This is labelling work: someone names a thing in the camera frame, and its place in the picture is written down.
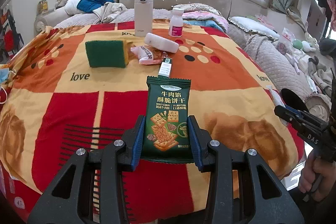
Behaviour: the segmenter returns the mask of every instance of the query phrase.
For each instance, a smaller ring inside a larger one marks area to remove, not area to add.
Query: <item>face mask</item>
[[[0,69],[0,83],[8,79],[9,68]]]

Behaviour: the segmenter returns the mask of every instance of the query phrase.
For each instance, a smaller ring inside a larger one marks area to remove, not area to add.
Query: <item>human hand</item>
[[[301,171],[298,186],[302,193],[310,191],[312,184],[315,181],[315,173],[323,176],[319,187],[312,194],[313,199],[319,202],[330,193],[330,190],[336,181],[336,162],[330,163],[320,158],[316,158],[314,150],[310,152],[304,168]]]

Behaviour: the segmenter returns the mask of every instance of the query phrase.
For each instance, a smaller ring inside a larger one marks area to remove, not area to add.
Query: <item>white bottle cap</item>
[[[181,8],[173,8],[173,14],[174,14],[174,15],[179,15],[179,16],[181,16],[181,15],[183,15],[183,13],[184,13],[184,9],[181,9]]]

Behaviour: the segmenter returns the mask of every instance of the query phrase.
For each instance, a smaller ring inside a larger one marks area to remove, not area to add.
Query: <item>green scouring sponge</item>
[[[91,68],[125,68],[128,64],[126,40],[87,41],[85,49]]]

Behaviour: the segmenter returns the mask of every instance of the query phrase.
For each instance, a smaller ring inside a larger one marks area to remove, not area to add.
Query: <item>white bottle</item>
[[[170,25],[169,25],[169,35],[171,37],[181,37],[182,36],[182,28],[183,28],[182,15],[183,13],[184,13],[184,9],[173,8],[173,17],[171,18]]]
[[[164,52],[176,53],[179,48],[179,44],[177,44],[176,42],[166,39],[164,37],[160,37],[153,33],[146,34],[144,42],[147,45],[153,46],[154,48],[157,48]]]
[[[134,0],[135,36],[145,37],[153,30],[153,0]]]

